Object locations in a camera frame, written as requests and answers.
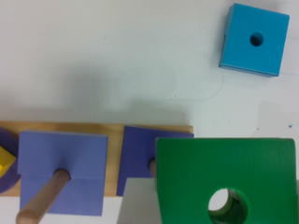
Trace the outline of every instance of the green block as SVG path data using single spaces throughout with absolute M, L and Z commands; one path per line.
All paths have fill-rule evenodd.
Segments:
M 159 139 L 156 160 L 163 224 L 298 224 L 291 139 Z M 210 212 L 219 189 L 229 200 Z

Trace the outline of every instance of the wooden base board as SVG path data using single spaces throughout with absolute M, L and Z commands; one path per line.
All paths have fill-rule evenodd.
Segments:
M 152 129 L 184 132 L 184 133 L 193 133 L 193 127 L 189 125 L 185 125 L 185 126 L 136 125 L 136 126 L 152 128 Z M 109 138 L 108 138 L 108 149 L 107 149 L 105 196 L 106 197 L 116 196 L 119 170 L 121 164 L 121 147 L 122 147 L 124 124 L 0 121 L 0 127 L 11 131 L 18 137 L 20 132 L 28 129 L 58 131 L 58 132 L 107 134 Z M 3 193 L 0 196 L 20 196 L 20 191 L 21 191 L 21 181 L 19 181 L 12 189 Z

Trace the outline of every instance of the round hole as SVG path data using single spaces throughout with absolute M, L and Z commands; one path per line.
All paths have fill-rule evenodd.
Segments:
M 258 47 L 263 43 L 263 36 L 261 33 L 256 32 L 250 36 L 250 43 L 251 45 Z
M 208 203 L 209 211 L 217 211 L 227 203 L 228 189 L 220 189 L 213 194 Z
M 242 224 L 247 219 L 248 207 L 236 190 L 220 189 L 211 197 L 208 213 L 215 224 Z

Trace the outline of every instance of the wooden peg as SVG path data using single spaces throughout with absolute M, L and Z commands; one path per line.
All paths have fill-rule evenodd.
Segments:
M 56 171 L 47 184 L 19 212 L 17 224 L 38 224 L 69 179 L 70 174 L 66 170 Z

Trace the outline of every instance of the purple block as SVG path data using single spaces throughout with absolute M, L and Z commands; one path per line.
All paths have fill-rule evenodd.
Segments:
M 21 204 L 23 208 L 50 180 L 50 176 L 23 175 L 21 177 Z M 105 179 L 72 178 L 48 213 L 102 216 Z
M 20 134 L 21 209 L 58 169 L 71 175 L 53 214 L 102 216 L 107 136 L 92 133 L 25 131 Z
M 193 134 L 125 126 L 117 190 L 118 196 L 123 195 L 125 182 L 128 177 L 152 177 L 149 162 L 155 158 L 157 138 L 193 138 Z
M 0 128 L 0 146 L 17 158 L 0 178 L 0 194 L 2 194 L 11 189 L 19 181 L 21 176 L 18 175 L 18 138 L 9 131 Z

